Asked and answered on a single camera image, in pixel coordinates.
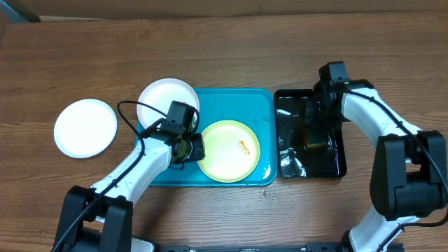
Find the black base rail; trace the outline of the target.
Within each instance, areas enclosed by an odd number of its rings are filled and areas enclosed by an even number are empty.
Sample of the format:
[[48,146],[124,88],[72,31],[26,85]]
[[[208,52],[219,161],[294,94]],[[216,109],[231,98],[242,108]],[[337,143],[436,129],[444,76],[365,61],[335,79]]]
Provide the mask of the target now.
[[308,243],[295,246],[205,246],[189,247],[187,245],[161,246],[157,245],[155,251],[159,252],[338,252],[347,251],[341,243]]

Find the dark object top left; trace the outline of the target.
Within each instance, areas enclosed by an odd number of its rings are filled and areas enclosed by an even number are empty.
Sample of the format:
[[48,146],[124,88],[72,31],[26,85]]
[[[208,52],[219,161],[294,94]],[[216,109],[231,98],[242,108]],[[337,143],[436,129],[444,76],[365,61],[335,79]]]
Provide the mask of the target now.
[[8,22],[41,21],[22,0],[1,0],[1,17],[5,17]]

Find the white plate with sauce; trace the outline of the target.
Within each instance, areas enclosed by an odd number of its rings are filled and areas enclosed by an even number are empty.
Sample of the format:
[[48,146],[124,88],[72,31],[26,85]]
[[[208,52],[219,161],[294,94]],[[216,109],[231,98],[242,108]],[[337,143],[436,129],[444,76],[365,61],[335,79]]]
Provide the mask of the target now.
[[[141,93],[139,102],[152,106],[153,108],[168,114],[172,101],[181,102],[200,110],[200,101],[189,84],[175,78],[163,78],[151,83]],[[138,104],[136,107],[137,117],[141,126],[146,129],[163,115],[151,108]]]

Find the small debris on table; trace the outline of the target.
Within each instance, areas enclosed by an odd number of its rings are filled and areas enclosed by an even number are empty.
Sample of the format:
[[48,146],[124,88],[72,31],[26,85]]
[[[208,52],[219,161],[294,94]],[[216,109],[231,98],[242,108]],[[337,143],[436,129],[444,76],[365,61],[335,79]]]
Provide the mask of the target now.
[[261,195],[262,196],[269,196],[270,195],[270,192],[267,190],[267,187],[266,188],[263,188],[262,190],[261,190]]

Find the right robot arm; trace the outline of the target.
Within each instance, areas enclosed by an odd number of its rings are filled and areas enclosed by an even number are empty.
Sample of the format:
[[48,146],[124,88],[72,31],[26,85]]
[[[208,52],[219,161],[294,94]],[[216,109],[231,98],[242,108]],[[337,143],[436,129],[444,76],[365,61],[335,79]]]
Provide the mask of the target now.
[[387,251],[407,228],[434,228],[422,218],[447,205],[447,151],[437,130],[400,117],[367,80],[319,81],[302,110],[309,127],[327,132],[353,122],[375,148],[372,207],[342,238],[342,251]]

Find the green yellow sponge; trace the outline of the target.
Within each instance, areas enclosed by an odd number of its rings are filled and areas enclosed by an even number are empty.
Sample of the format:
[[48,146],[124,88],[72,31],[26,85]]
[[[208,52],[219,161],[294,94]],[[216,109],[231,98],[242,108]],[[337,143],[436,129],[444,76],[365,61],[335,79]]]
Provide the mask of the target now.
[[315,148],[318,146],[325,146],[327,143],[326,136],[325,135],[315,135],[315,134],[308,134],[306,136],[306,143],[305,146],[307,148]]

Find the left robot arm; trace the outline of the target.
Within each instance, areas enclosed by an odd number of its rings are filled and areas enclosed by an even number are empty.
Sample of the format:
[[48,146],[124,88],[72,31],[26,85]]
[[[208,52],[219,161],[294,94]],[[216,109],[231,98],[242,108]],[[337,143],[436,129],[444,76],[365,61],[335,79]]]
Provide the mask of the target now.
[[170,165],[205,156],[201,134],[167,138],[142,135],[134,150],[90,188],[72,187],[64,198],[54,251],[156,251],[133,236],[133,208],[152,181]]

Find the black tray with water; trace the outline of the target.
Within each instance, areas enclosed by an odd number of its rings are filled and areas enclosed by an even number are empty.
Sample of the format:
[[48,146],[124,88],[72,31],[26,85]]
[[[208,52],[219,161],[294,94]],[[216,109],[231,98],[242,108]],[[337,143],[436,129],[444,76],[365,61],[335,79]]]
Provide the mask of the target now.
[[[347,173],[342,126],[319,134],[303,124],[301,110],[311,89],[281,89],[274,93],[277,167],[282,177],[339,179]],[[307,148],[308,134],[325,135],[325,146]]]

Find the yellow plate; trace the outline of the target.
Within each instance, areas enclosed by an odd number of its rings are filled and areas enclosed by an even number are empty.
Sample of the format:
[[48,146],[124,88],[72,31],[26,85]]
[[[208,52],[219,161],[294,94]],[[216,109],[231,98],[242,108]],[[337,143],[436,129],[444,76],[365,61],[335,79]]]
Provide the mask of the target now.
[[260,144],[255,133],[236,120],[220,120],[203,132],[204,159],[199,168],[210,179],[234,183],[249,176],[258,165]]

